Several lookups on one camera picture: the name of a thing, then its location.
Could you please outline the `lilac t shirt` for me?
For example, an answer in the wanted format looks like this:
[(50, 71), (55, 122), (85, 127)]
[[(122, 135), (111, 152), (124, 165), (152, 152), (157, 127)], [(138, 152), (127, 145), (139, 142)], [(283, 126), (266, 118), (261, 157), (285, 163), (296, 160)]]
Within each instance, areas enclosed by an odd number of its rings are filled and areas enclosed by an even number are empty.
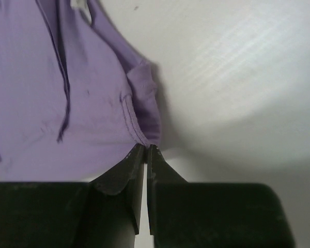
[(157, 145), (156, 93), (98, 1), (0, 1), (0, 181), (78, 181)]

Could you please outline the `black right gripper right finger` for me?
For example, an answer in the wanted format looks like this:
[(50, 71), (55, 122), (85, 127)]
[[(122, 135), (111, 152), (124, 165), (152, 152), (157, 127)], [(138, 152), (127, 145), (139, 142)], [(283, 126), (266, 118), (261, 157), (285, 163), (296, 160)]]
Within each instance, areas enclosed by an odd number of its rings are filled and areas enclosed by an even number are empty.
[(295, 247), (282, 204), (260, 183), (195, 183), (159, 148), (147, 151), (147, 207), (155, 247)]

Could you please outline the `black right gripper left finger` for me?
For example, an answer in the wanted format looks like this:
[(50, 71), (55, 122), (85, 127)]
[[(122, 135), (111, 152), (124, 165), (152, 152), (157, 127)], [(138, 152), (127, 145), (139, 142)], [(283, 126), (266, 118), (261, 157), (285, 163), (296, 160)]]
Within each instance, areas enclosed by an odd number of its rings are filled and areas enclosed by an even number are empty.
[(0, 247), (134, 247), (144, 147), (91, 182), (0, 182)]

